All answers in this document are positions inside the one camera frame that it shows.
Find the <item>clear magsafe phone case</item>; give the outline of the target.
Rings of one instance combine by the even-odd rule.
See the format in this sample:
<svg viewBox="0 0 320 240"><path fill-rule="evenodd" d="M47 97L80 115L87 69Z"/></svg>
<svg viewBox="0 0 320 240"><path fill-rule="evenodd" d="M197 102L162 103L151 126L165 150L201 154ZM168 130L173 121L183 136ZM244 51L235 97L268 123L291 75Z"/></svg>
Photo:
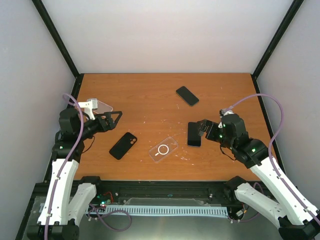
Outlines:
<svg viewBox="0 0 320 240"><path fill-rule="evenodd" d="M179 147L176 140L168 136L166 139L161 141L156 146L152 147L148 154L152 158L155 163L159 163L164 158L168 157L173 151L175 151Z"/></svg>

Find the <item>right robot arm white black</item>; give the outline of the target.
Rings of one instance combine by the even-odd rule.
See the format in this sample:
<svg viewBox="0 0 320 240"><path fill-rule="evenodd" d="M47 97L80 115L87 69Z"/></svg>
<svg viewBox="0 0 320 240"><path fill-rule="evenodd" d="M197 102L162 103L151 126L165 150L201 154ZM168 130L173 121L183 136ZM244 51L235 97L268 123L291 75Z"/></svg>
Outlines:
<svg viewBox="0 0 320 240"><path fill-rule="evenodd" d="M253 172L273 198L257 191L247 181L235 176L227 182L226 196L247 204L268 219L284 240L312 240L320 233L320 211L292 184L267 146L249 137L242 118L232 112L220 123L204 119L196 123L196 132L207 140L231 150L236 161Z"/></svg>

